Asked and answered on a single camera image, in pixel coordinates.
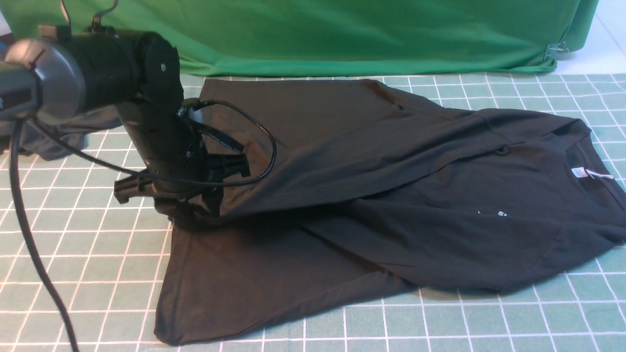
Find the black wire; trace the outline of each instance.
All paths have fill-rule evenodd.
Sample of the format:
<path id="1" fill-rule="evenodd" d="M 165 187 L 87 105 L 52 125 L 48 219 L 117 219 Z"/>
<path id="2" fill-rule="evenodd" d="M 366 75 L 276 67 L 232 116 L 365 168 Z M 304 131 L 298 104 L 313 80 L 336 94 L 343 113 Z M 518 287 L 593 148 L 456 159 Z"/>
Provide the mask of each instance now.
<path id="1" fill-rule="evenodd" d="M 37 245 L 35 244 L 35 240 L 33 238 L 33 233 L 31 231 L 30 224 L 28 223 L 28 216 L 26 215 L 26 208 L 24 206 L 24 199 L 22 198 L 22 190 L 20 187 L 19 181 L 19 139 L 22 135 L 22 130 L 24 128 L 25 121 L 19 120 L 15 123 L 15 127 L 13 128 L 13 135 L 11 136 L 11 143 L 9 150 L 11 151 L 10 155 L 10 164 L 9 164 L 9 178 L 11 180 L 11 193 L 13 195 L 13 202 L 15 204 L 15 214 L 18 217 L 19 228 L 22 230 L 22 235 L 24 236 L 24 242 L 26 243 L 26 248 L 28 248 L 28 253 L 31 255 L 31 259 L 33 260 L 33 264 L 35 266 L 35 270 L 37 270 L 37 274 L 43 283 L 43 286 L 48 290 L 52 300 L 54 301 L 56 307 L 59 309 L 61 313 L 61 317 L 63 319 L 63 323 L 65 324 L 65 330 L 67 330 L 69 344 L 72 348 L 73 352 L 79 352 L 78 342 L 76 341 L 76 334 L 74 333 L 74 328 L 72 327 L 71 320 L 69 318 L 68 310 L 65 308 L 63 304 L 63 300 L 61 296 L 54 288 L 48 273 L 46 272 L 46 268 L 41 262 L 41 257 L 39 256 L 39 251 L 37 250 Z"/>
<path id="2" fill-rule="evenodd" d="M 69 17 L 68 8 L 65 6 L 65 0 L 61 0 L 61 11 L 63 12 L 63 16 L 65 16 L 65 21 L 67 21 L 69 28 L 72 29 L 72 20 Z"/>
<path id="3" fill-rule="evenodd" d="M 91 22 L 91 26 L 93 27 L 93 29 L 100 29 L 102 27 L 102 17 L 115 10 L 115 8 L 117 8 L 117 5 L 118 0 L 113 0 L 113 7 L 96 13 L 96 15 L 93 16 L 93 20 Z"/>
<path id="4" fill-rule="evenodd" d="M 233 110 L 235 110 L 236 112 L 240 113 L 241 115 L 243 115 L 246 119 L 248 119 L 250 122 L 252 122 L 254 125 L 256 125 L 259 129 L 261 129 L 261 131 L 263 131 L 270 139 L 270 142 L 272 143 L 272 158 L 270 159 L 270 163 L 267 166 L 267 168 L 259 175 L 256 176 L 250 180 L 246 180 L 246 181 L 239 181 L 239 182 L 204 182 L 204 181 L 194 181 L 194 180 L 185 180 L 185 179 L 175 179 L 175 178 L 171 178 L 171 177 L 166 177 L 166 176 L 161 176 L 161 175 L 154 175 L 151 173 L 144 173 L 144 172 L 137 172 L 134 170 L 129 170 L 127 168 L 123 168 L 123 167 L 119 167 L 117 165 L 113 165 L 111 163 L 108 163 L 106 161 L 100 160 L 98 158 L 94 158 L 91 155 L 85 154 L 83 153 L 81 150 L 78 150 L 77 148 L 72 147 L 71 145 L 68 145 L 67 143 L 65 143 L 64 141 L 60 140 L 59 138 L 57 138 L 56 136 L 52 135 L 50 132 L 48 132 L 47 129 L 45 129 L 45 127 L 43 127 L 40 122 L 36 119 L 33 118 L 31 120 L 31 123 L 33 124 L 33 127 L 39 131 L 39 133 L 41 133 L 42 135 L 48 137 L 50 140 L 52 140 L 54 143 L 56 143 L 57 145 L 69 150 L 70 152 L 74 153 L 75 155 L 89 161 L 89 162 L 93 162 L 97 165 L 100 165 L 102 167 L 106 167 L 106 168 L 110 168 L 111 170 L 117 171 L 117 172 L 121 172 L 121 173 L 126 173 L 128 175 L 132 175 L 141 179 L 147 179 L 147 180 L 163 180 L 163 181 L 170 181 L 170 182 L 178 182 L 178 183 L 183 183 L 183 184 L 192 184 L 192 185 L 200 185 L 200 186 L 206 186 L 206 187 L 241 187 L 241 186 L 246 186 L 246 185 L 250 185 L 250 184 L 254 184 L 256 182 L 258 182 L 259 180 L 264 179 L 268 173 L 273 169 L 274 164 L 276 164 L 276 158 L 278 155 L 278 147 L 276 144 L 276 139 L 274 138 L 274 136 L 265 128 L 263 127 L 263 125 L 261 125 L 257 120 L 255 120 L 252 116 L 250 116 L 248 113 L 246 113 L 245 111 L 243 111 L 242 109 L 240 109 L 239 107 L 237 107 L 236 105 L 233 105 L 227 101 L 222 101 L 222 100 L 208 100 L 208 101 L 202 101 L 200 102 L 202 105 L 201 107 L 198 107 L 197 110 L 199 110 L 200 108 L 205 108 L 207 106 L 210 105 L 223 105 L 223 106 L 227 106 Z"/>

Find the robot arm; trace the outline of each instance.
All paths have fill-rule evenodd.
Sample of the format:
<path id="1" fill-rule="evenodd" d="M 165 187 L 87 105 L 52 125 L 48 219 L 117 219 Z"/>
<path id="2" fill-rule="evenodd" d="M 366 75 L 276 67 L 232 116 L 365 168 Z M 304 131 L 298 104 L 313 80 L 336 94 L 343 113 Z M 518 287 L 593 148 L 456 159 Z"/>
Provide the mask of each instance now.
<path id="1" fill-rule="evenodd" d="M 188 116 L 202 102 L 183 99 L 178 51 L 159 34 L 101 27 L 73 36 L 67 26 L 42 26 L 40 33 L 14 44 L 0 64 L 0 123 L 34 117 L 36 128 L 62 125 L 114 106 L 146 165 L 144 177 L 115 182 L 115 197 L 153 197 L 157 211 L 188 224 L 193 214 L 185 202 L 201 195 L 215 215 L 223 194 L 216 186 L 231 175 L 250 176 L 243 145 Z M 203 135 L 236 153 L 209 154 Z"/>

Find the black t-shirt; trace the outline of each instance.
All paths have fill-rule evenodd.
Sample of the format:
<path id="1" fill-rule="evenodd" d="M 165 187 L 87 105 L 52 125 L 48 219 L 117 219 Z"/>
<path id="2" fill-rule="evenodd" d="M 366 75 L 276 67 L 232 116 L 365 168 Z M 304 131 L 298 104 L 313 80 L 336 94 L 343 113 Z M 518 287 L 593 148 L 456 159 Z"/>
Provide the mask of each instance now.
<path id="1" fill-rule="evenodd" d="M 511 291 L 626 237 L 626 196 L 597 176 L 608 172 L 580 120 L 447 109 L 371 80 L 208 80 L 201 98 L 248 111 L 279 158 L 258 184 L 225 190 L 224 225 L 175 223 L 155 328 L 168 344 L 418 286 Z M 244 142 L 253 174 L 265 168 L 268 141 L 236 113 L 205 122 Z"/>

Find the teal grid mat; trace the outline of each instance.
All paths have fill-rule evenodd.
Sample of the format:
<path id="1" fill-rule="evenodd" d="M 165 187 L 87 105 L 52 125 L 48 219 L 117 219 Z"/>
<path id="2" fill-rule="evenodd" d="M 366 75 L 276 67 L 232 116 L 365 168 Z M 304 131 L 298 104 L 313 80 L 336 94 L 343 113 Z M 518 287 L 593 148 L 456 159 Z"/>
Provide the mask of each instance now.
<path id="1" fill-rule="evenodd" d="M 626 75 L 374 77 L 443 106 L 522 108 L 583 119 L 626 188 Z M 202 79 L 182 78 L 187 96 Z M 122 129 L 90 136 L 88 153 L 137 170 Z M 0 156 L 0 352 L 69 351 L 61 320 L 24 248 L 8 159 Z M 245 339 L 168 348 L 152 334 L 169 258 L 167 219 L 150 199 L 118 205 L 121 175 L 78 157 L 21 159 L 43 261 L 69 306 L 82 351 L 617 352 L 626 349 L 626 247 L 508 296 L 420 291 L 335 309 Z"/>

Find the metal clip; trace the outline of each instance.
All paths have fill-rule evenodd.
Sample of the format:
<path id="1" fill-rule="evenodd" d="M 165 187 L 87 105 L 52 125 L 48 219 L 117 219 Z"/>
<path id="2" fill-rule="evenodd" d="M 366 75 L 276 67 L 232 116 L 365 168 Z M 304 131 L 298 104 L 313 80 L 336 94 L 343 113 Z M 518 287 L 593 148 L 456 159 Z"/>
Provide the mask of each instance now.
<path id="1" fill-rule="evenodd" d="M 543 60 L 558 60 L 559 57 L 565 56 L 569 53 L 570 50 L 567 48 L 567 43 L 564 41 L 557 44 L 550 44 L 548 45 L 548 49 L 546 49 L 546 55 L 543 57 Z"/>

